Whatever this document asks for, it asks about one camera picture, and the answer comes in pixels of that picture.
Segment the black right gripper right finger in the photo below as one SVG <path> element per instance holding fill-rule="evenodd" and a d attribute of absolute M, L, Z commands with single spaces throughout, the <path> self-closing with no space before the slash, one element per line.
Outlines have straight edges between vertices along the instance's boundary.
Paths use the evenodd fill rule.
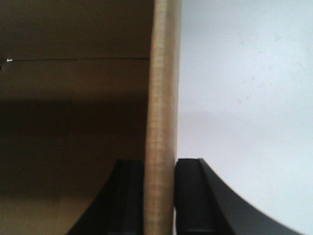
<path fill-rule="evenodd" d="M 179 235 L 310 235 L 313 189 L 305 177 L 256 165 L 212 168 L 204 159 L 175 167 Z"/>

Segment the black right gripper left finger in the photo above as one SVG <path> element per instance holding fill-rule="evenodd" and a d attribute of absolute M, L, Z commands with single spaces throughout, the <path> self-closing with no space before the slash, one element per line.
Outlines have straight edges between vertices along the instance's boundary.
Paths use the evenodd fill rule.
<path fill-rule="evenodd" d="M 144 165 L 117 160 L 99 194 L 69 235 L 142 235 Z"/>

